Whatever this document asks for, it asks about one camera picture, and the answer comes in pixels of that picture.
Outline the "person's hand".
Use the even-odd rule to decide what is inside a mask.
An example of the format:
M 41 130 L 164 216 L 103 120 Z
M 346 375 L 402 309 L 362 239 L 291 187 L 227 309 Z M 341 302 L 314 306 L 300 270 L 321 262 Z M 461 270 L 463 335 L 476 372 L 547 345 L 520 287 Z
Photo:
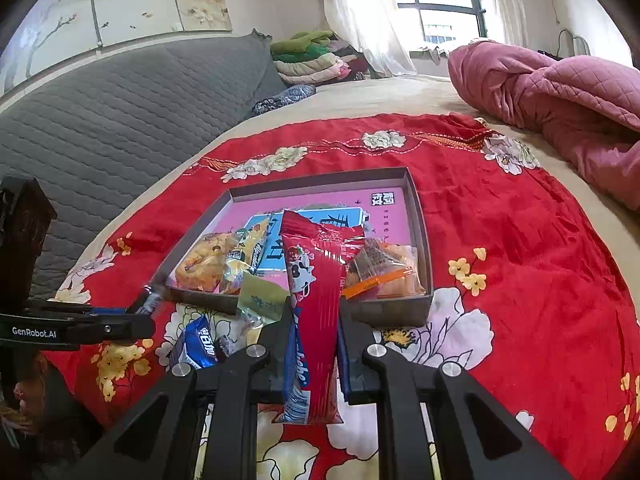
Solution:
M 1 421 L 36 434 L 46 412 L 48 361 L 39 351 L 8 350 L 1 360 Z

